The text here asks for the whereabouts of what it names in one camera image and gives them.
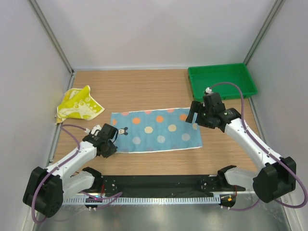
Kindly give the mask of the blue polka dot towel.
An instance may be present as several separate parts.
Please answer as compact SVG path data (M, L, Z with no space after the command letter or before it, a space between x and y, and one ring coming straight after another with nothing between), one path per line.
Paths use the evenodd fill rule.
M189 108L111 113L119 153L155 153L203 147L196 123L185 122Z

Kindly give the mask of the yellow green patterned towel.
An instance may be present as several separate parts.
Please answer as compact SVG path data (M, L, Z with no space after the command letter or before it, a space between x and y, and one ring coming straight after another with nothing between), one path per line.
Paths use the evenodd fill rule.
M92 120L105 109L90 95L90 86L82 89L69 89L56 109L56 123L63 123L66 119Z

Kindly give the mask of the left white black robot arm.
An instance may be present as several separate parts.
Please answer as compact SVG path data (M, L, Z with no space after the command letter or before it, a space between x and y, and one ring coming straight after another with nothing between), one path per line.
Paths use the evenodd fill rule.
M115 140L109 135L103 138L87 135L60 161L31 172L23 203L31 208L35 223L39 223L36 213L50 218L58 212L64 200L84 190L95 193L101 189L103 179L99 171L86 167L78 174L75 172L97 156L108 158L114 154L117 149Z

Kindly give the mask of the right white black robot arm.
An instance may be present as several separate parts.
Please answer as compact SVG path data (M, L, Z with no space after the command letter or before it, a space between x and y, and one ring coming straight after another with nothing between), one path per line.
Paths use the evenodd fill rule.
M234 108L226 109L219 102L208 107L198 101L192 101L186 122L195 122L206 128L219 128L233 138L246 152L257 168L257 172L226 167L223 175L217 178L217 186L224 191L233 185L253 190L258 198L269 203L295 189L296 163L283 158L268 147L242 120L241 114Z

